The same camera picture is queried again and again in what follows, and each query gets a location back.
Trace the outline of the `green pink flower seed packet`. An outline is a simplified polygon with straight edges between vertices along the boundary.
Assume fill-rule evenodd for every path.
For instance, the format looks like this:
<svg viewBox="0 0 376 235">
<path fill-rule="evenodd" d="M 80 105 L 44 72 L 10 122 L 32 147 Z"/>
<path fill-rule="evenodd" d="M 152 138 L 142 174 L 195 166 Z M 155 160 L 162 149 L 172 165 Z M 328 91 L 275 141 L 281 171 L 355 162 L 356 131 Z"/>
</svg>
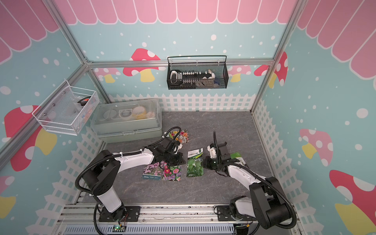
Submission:
<svg viewBox="0 0 376 235">
<path fill-rule="evenodd" d="M 231 161 L 233 163 L 238 164 L 238 165 L 242 165 L 242 166 L 246 165 L 246 162 L 244 161 L 244 159 L 242 158 L 242 156 L 239 152 L 232 153 L 232 154 L 230 154 L 230 156 L 231 156 Z"/>
</svg>

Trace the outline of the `purple flower seed packet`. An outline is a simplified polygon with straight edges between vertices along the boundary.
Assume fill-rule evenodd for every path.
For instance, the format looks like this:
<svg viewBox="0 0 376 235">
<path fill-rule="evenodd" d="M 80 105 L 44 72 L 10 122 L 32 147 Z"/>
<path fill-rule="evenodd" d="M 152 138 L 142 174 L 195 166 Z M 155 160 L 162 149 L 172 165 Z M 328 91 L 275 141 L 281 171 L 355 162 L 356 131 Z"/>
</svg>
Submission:
<svg viewBox="0 0 376 235">
<path fill-rule="evenodd" d="M 163 169 L 160 166 L 160 163 L 154 163 L 147 165 L 142 174 L 143 179 L 151 180 L 161 180 L 163 176 Z"/>
</svg>

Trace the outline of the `pink mixed flower seed packet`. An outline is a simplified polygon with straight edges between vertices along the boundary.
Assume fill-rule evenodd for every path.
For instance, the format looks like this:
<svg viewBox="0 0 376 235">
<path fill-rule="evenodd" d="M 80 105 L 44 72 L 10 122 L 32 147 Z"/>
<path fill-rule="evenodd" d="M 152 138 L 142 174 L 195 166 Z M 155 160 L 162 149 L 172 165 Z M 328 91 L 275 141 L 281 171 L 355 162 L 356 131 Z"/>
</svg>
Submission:
<svg viewBox="0 0 376 235">
<path fill-rule="evenodd" d="M 181 181 L 180 166 L 164 166 L 162 180 L 165 181 Z"/>
</svg>

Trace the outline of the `multicolour ranunculus seed packet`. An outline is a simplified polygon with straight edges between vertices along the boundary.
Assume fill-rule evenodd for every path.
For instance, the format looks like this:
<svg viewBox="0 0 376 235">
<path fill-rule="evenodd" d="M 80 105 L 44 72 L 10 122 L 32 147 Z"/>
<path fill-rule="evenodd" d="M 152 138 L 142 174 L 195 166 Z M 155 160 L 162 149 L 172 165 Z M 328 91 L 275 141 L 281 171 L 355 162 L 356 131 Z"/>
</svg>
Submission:
<svg viewBox="0 0 376 235">
<path fill-rule="evenodd" d="M 175 140 L 179 141 L 181 144 L 186 144 L 190 142 L 188 131 L 182 130 L 180 133 L 178 131 L 170 131 L 169 136 L 171 138 L 175 137 Z"/>
</svg>

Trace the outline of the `green gourd seed packet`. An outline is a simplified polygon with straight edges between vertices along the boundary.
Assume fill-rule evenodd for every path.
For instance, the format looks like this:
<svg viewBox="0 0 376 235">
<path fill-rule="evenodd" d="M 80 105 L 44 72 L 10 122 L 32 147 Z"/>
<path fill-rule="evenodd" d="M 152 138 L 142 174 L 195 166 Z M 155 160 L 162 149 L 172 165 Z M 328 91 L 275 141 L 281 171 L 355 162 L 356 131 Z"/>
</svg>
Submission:
<svg viewBox="0 0 376 235">
<path fill-rule="evenodd" d="M 203 148 L 188 152 L 187 177 L 200 177 L 204 175 Z"/>
</svg>

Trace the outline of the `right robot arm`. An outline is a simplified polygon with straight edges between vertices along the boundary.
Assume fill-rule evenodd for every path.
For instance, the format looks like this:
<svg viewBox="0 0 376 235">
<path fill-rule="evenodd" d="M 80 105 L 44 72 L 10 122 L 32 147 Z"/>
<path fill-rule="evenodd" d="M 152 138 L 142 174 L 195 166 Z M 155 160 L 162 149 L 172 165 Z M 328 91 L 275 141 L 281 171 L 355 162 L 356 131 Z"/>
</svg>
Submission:
<svg viewBox="0 0 376 235">
<path fill-rule="evenodd" d="M 217 207 L 215 213 L 219 220 L 252 219 L 263 229 L 295 227 L 296 211 L 275 177 L 267 178 L 252 171 L 241 156 L 228 152 L 226 143 L 210 144 L 207 150 L 209 155 L 204 160 L 204 168 L 237 180 L 250 193 L 232 199 L 228 206 Z"/>
</svg>

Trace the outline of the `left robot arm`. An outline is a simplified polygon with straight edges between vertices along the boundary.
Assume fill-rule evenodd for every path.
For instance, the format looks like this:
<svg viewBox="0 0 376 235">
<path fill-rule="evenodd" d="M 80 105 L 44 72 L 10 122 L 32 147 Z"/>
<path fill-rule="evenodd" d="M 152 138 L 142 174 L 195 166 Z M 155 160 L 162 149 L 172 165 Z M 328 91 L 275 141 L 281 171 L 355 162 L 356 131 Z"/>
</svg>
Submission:
<svg viewBox="0 0 376 235">
<path fill-rule="evenodd" d="M 125 221 L 130 213 L 113 186 L 118 173 L 141 165 L 183 165 L 185 161 L 180 152 L 182 147 L 179 141 L 163 137 L 138 151 L 111 153 L 103 150 L 79 173 L 75 187 L 94 197 L 98 206 L 103 207 L 100 216 L 104 219 Z"/>
</svg>

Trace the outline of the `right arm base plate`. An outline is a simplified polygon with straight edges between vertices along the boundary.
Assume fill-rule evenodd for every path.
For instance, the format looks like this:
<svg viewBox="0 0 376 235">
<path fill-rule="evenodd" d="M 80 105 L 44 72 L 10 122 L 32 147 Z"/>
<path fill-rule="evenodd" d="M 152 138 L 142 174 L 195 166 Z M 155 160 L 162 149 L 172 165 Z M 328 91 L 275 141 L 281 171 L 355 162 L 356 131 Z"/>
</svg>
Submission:
<svg viewBox="0 0 376 235">
<path fill-rule="evenodd" d="M 214 213 L 218 221 L 255 221 L 250 215 L 240 214 L 233 205 L 215 206 Z"/>
</svg>

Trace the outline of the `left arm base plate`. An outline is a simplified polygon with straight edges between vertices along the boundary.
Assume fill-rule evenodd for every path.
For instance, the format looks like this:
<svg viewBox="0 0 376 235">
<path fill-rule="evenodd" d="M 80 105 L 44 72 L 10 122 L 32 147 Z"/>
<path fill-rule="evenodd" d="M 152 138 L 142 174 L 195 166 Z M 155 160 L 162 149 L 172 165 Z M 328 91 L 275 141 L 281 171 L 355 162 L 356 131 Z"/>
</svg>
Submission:
<svg viewBox="0 0 376 235">
<path fill-rule="evenodd" d="M 120 206 L 114 212 L 109 212 L 105 207 L 99 214 L 99 222 L 138 222 L 140 206 Z"/>
</svg>

